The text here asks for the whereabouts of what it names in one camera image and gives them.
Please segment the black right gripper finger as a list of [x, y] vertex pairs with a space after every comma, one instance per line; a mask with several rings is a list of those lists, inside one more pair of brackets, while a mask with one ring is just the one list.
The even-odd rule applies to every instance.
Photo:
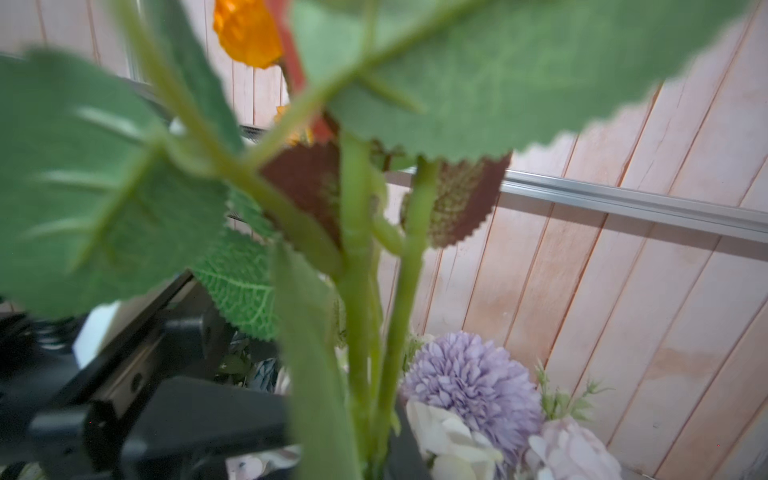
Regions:
[[400, 421], [400, 433], [392, 432], [386, 461], [387, 480], [431, 480], [422, 459], [417, 440], [407, 419], [405, 407], [397, 403], [395, 412]]

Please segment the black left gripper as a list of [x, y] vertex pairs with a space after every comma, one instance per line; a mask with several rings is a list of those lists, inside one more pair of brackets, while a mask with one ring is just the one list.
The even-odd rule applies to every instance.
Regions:
[[225, 479], [229, 461], [288, 443], [285, 401], [220, 384], [233, 328], [189, 273], [123, 307], [86, 365], [86, 318], [1, 309], [1, 475]]

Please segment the purple white flower bouquet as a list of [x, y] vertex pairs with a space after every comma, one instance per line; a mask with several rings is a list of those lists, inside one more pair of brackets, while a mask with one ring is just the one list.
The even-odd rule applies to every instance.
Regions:
[[622, 468], [584, 423], [596, 381], [551, 388], [476, 334], [412, 337], [400, 394], [434, 479], [619, 479]]

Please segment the peach pink rose stem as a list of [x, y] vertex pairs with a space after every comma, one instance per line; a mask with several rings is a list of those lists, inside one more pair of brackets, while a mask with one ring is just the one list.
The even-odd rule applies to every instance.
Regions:
[[[637, 101], [743, 1], [266, 1], [291, 101], [247, 145], [182, 6], [111, 8], [182, 137], [129, 84], [31, 48], [1, 61], [1, 292], [59, 320], [200, 260], [227, 194], [278, 236], [268, 299], [302, 479], [383, 473], [442, 163], [506, 159]], [[340, 152], [334, 242], [259, 170]]]

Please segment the yellow orange poppy stem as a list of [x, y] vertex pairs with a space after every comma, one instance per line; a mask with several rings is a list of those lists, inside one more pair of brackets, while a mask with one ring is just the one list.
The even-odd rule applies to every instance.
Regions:
[[263, 1], [217, 1], [213, 31], [234, 68], [234, 106], [242, 124], [268, 128], [290, 101], [276, 23]]

